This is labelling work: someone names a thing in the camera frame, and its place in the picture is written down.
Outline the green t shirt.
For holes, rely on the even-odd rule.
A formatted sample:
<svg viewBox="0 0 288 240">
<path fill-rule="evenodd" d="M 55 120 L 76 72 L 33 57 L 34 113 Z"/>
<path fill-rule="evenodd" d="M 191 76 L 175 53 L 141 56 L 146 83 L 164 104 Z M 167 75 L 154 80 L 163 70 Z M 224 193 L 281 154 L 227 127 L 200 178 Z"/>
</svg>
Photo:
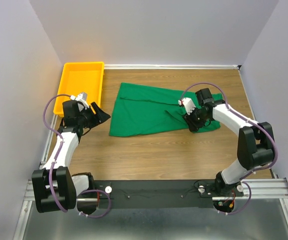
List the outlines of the green t shirt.
<svg viewBox="0 0 288 240">
<path fill-rule="evenodd" d="M 109 135 L 133 137 L 187 129 L 186 111 L 178 105 L 181 94 L 181 90 L 121 83 Z"/>
</svg>

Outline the yellow plastic tray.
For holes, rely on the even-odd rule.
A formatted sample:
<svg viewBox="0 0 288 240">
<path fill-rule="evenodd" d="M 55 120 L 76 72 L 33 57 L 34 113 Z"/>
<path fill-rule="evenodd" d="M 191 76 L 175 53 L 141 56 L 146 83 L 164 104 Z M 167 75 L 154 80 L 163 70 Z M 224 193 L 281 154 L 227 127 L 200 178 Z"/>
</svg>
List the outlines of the yellow plastic tray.
<svg viewBox="0 0 288 240">
<path fill-rule="evenodd" d="M 101 106 L 104 62 L 67 62 L 58 87 L 58 94 L 87 94 L 87 103 Z"/>
</svg>

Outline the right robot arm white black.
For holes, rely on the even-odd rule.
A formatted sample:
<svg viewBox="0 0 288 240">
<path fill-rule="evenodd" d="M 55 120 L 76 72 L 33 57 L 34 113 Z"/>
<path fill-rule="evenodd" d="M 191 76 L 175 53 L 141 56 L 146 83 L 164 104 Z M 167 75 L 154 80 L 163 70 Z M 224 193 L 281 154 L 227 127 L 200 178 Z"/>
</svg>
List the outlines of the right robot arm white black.
<svg viewBox="0 0 288 240">
<path fill-rule="evenodd" d="M 263 170 L 277 160 L 273 129 L 268 122 L 257 122 L 234 110 L 225 99 L 216 100 L 208 88 L 195 93 L 198 106 L 191 98 L 181 96 L 179 106 L 185 109 L 183 119 L 191 132 L 208 121 L 218 121 L 238 137 L 237 159 L 217 173 L 214 191 L 225 196 L 251 173 Z"/>
</svg>

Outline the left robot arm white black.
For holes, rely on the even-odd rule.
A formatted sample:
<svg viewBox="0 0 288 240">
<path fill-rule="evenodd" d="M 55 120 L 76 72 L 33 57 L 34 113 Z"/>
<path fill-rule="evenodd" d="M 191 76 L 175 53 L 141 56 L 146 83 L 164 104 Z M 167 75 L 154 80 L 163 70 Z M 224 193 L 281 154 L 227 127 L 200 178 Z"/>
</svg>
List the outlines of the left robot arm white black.
<svg viewBox="0 0 288 240">
<path fill-rule="evenodd" d="M 69 165 L 84 132 L 106 122 L 110 115 L 95 102 L 87 104 L 84 100 L 72 99 L 62 106 L 63 117 L 55 131 L 57 140 L 53 152 L 42 169 L 35 170 L 31 176 L 39 213 L 67 212 L 76 207 L 80 194 L 88 198 L 97 192 L 90 173 L 72 176 Z"/>
</svg>

